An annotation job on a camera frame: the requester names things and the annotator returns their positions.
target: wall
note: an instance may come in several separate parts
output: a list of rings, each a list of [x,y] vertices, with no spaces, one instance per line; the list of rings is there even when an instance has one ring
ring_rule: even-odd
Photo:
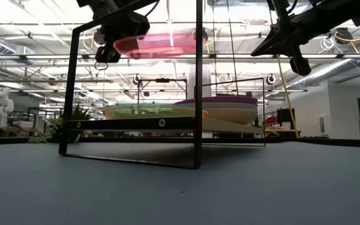
[[[295,109],[297,128],[302,137],[328,135],[331,131],[329,94],[327,81],[318,87],[308,87],[308,92],[290,93],[291,106]],[[266,113],[278,108],[288,108],[287,101],[270,101]],[[320,118],[324,118],[325,133],[320,130]]]
[[[330,138],[360,139],[358,98],[360,86],[329,85],[332,118]]]

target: white bowl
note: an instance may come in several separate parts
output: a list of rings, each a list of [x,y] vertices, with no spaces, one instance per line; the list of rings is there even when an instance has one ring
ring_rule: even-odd
[[[181,106],[195,107],[195,104],[182,104]],[[233,102],[203,102],[202,108],[226,108],[226,109],[255,109],[258,110],[258,107],[254,104],[245,104],[245,103],[233,103]]]
[[[251,123],[258,116],[256,109],[204,108],[204,110],[208,112],[208,118],[238,124]]]

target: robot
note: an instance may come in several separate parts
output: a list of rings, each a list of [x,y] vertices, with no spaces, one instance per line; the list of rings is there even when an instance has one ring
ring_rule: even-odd
[[[352,19],[360,26],[360,0],[308,0],[312,8],[301,14],[293,14],[298,0],[290,10],[288,0],[267,0],[270,10],[277,13],[277,23],[271,26],[267,38],[251,53],[252,56],[283,54],[291,57],[291,69],[302,76],[311,73],[307,59],[299,46],[320,34]]]
[[[0,126],[6,126],[8,121],[8,113],[13,112],[14,104],[8,95],[11,89],[8,87],[0,87]]]

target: black metal frame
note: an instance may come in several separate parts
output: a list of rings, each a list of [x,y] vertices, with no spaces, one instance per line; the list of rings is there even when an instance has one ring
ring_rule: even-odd
[[[178,81],[183,81],[184,83],[186,83],[186,88],[185,88],[185,93],[186,93],[186,97],[187,97],[187,88],[188,88],[188,85],[187,85],[187,79],[166,79],[166,78],[164,78],[164,79],[140,79],[139,81],[138,81],[138,84],[137,84],[137,104],[139,104],[140,103],[140,92],[146,87],[146,86],[148,86],[148,84],[149,83],[151,83],[151,82],[159,82],[159,80],[165,80],[165,81],[174,81],[174,82],[178,82]],[[146,81],[147,83],[146,84],[144,84],[143,86],[142,86],[142,88],[140,89],[140,83],[142,83],[143,81]]]
[[[76,67],[78,58],[78,47],[80,34],[83,31],[94,28],[103,22],[113,21],[119,19],[122,15],[137,9],[143,8],[144,6],[155,3],[157,0],[138,0],[132,4],[129,4],[117,11],[114,11],[104,17],[97,20],[91,21],[87,24],[74,28],[72,31],[71,50],[69,68],[67,73],[67,86],[66,96],[64,105],[64,124],[61,142],[59,144],[59,154],[62,156],[70,156],[77,158],[88,158],[88,159],[102,159],[110,161],[120,161],[125,163],[139,163],[139,164],[152,164],[157,166],[170,166],[176,168],[184,168],[183,166],[167,165],[160,162],[151,161],[137,161],[128,159],[112,159],[104,157],[94,156],[82,156],[77,154],[68,153],[68,138],[70,130],[93,130],[93,129],[180,129],[188,130],[194,133],[192,143],[194,144],[194,164],[191,169],[198,169],[201,166],[201,151],[202,151],[202,131],[203,131],[203,117],[202,117],[202,76],[196,76],[196,114],[193,117],[182,117],[182,118],[162,118],[162,119],[132,119],[131,121],[121,120],[105,120],[105,121],[72,121],[72,110],[73,110],[73,92],[74,82],[76,78]],[[203,72],[203,0],[196,0],[196,74],[202,74]]]
[[[243,81],[257,81],[257,80],[262,80],[262,96],[263,96],[263,114],[265,114],[265,79],[263,77],[257,77],[257,78],[249,78],[249,79],[242,79],[242,80],[235,80],[235,81],[224,81],[224,82],[215,82],[215,83],[211,83],[211,84],[203,84],[202,87],[206,87],[206,86],[218,86],[220,84],[231,84],[231,83],[238,83],[238,82],[243,82]],[[265,121],[263,120],[262,122],[263,125],[263,129],[262,129],[262,140],[263,142],[257,142],[258,144],[262,144],[262,145],[250,145],[250,144],[246,144],[249,142],[234,142],[235,140],[238,140],[239,138],[236,139],[232,139],[232,143],[234,144],[221,144],[221,143],[217,143],[217,144],[212,144],[209,142],[206,142],[205,140],[204,145],[214,145],[214,146],[243,146],[243,147],[266,147],[266,135],[265,135]]]

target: pink plate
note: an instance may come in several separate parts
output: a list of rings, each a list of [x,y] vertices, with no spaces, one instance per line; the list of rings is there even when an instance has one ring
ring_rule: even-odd
[[[196,42],[191,34],[147,34],[115,41],[113,47],[133,59],[157,59],[195,54]]]

